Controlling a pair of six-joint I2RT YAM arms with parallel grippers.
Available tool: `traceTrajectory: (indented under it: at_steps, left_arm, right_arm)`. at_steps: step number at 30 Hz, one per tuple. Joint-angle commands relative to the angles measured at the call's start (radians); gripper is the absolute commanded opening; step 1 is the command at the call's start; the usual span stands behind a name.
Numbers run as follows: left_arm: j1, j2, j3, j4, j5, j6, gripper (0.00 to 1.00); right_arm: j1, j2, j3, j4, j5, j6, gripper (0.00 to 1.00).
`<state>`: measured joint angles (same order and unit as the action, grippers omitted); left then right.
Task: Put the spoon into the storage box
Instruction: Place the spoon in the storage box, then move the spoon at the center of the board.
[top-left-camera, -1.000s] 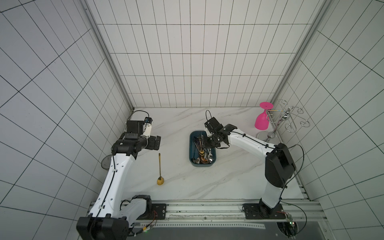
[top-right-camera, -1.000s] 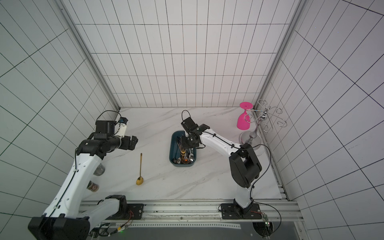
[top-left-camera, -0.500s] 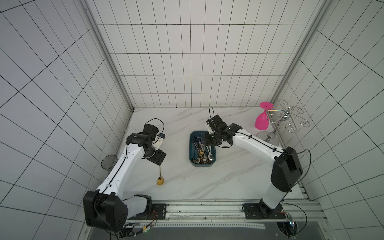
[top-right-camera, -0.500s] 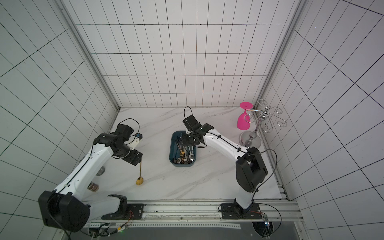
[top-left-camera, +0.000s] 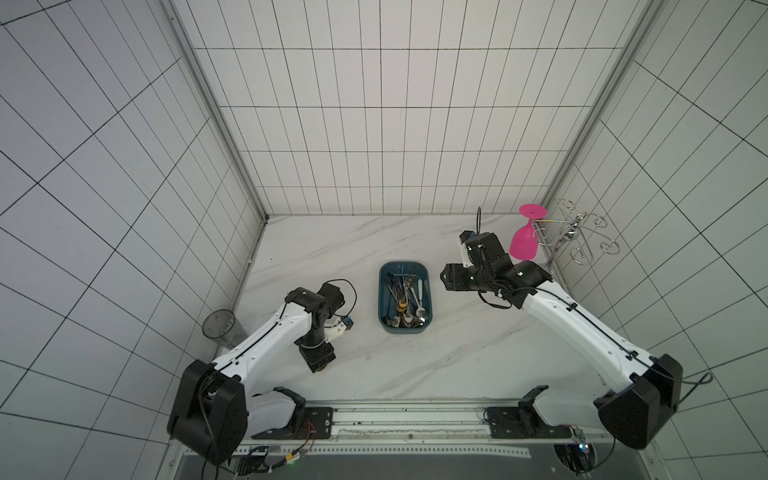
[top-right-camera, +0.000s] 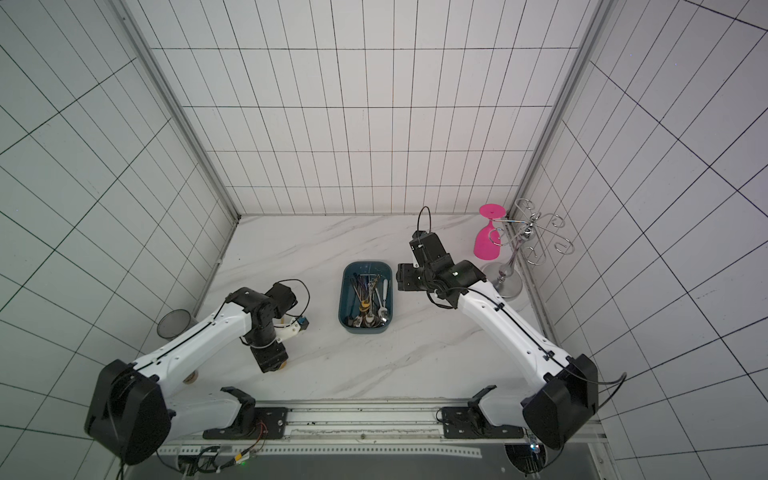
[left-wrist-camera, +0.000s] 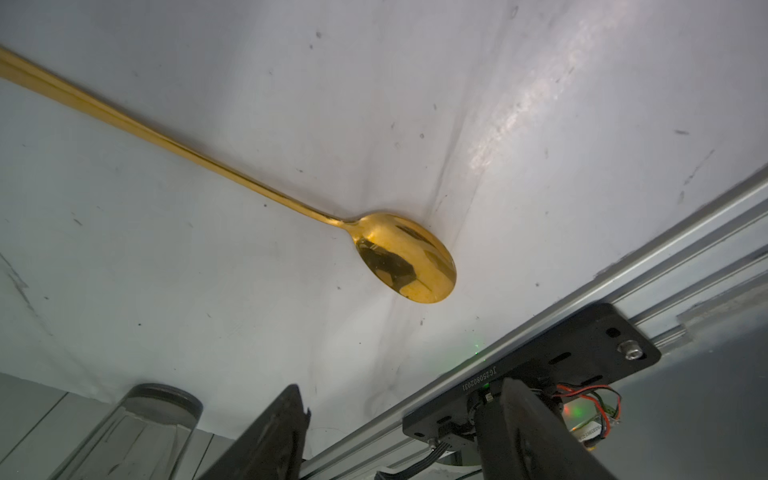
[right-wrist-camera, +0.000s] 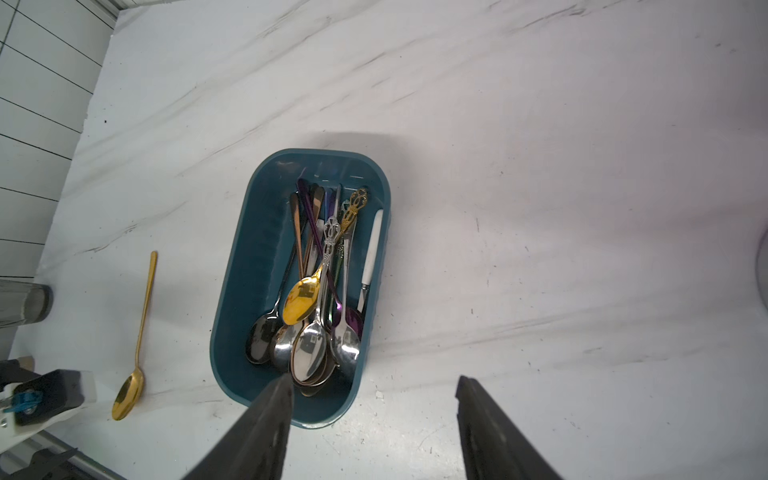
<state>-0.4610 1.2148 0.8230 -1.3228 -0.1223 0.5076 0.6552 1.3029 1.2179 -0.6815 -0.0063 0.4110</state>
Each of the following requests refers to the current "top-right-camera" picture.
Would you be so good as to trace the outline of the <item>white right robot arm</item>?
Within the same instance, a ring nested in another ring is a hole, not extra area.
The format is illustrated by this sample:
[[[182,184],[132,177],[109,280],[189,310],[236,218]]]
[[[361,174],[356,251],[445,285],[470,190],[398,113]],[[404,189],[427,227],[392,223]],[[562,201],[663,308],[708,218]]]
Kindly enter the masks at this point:
[[[599,410],[594,362],[569,355],[538,333],[472,262],[454,262],[436,233],[417,230],[409,246],[414,261],[398,265],[397,288],[436,295],[446,302],[443,308],[475,321],[526,382],[484,390],[477,400],[481,418],[494,427],[525,428],[546,447],[562,448]]]

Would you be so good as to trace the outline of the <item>copper long spoon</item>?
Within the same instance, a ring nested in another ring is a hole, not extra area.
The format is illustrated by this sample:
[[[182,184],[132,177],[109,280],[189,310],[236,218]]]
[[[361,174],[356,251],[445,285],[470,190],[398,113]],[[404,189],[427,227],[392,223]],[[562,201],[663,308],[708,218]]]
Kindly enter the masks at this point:
[[[374,328],[378,326],[376,287],[379,276],[376,274],[353,274],[350,286],[354,294],[352,313],[347,325],[352,328]]]

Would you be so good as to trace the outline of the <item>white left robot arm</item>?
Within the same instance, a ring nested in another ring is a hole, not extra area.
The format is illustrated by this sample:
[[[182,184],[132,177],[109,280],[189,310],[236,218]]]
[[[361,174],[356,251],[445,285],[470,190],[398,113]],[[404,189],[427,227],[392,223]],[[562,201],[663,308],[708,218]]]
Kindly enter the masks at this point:
[[[201,433],[207,438],[246,440],[265,435],[255,399],[234,386],[218,395],[173,402],[200,367],[240,341],[259,370],[279,370],[288,360],[286,340],[305,331],[304,314],[285,282],[265,293],[241,287],[202,322],[155,351],[126,363],[114,360],[99,372],[84,431],[127,465],[137,465],[168,440]]]

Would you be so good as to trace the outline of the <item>white handled silver spoon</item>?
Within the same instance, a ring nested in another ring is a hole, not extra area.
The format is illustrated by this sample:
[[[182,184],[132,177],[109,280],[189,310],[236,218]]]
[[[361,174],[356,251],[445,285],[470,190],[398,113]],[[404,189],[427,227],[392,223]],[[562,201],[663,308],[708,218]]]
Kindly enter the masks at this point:
[[[388,291],[389,291],[389,282],[387,279],[384,279],[381,283],[381,287],[378,292],[378,298],[379,298],[378,315],[382,323],[388,323],[391,320],[391,315],[387,307]]]

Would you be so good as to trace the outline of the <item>teal plastic storage box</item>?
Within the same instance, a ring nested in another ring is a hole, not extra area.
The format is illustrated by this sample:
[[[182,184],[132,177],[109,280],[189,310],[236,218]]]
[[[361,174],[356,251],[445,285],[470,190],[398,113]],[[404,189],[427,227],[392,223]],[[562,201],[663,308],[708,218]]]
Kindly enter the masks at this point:
[[[338,320],[352,334],[379,334],[391,325],[394,275],[382,261],[356,261],[342,275]]]

